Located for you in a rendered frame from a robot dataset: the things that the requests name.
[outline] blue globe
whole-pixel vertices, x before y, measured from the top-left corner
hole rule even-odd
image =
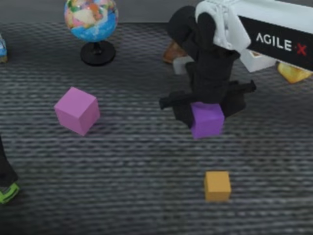
[[[64,16],[72,34],[89,43],[110,37],[118,23],[114,0],[67,0]]]

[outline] orange block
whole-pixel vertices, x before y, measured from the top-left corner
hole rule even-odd
[[[212,202],[229,200],[231,187],[227,171],[208,171],[204,178],[205,199]]]

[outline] purple block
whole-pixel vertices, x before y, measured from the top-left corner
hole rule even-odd
[[[194,124],[191,133],[194,139],[217,136],[222,133],[224,114],[219,104],[191,104],[194,115]]]
[[[75,87],[54,106],[59,123],[84,136],[100,118],[97,98]]]

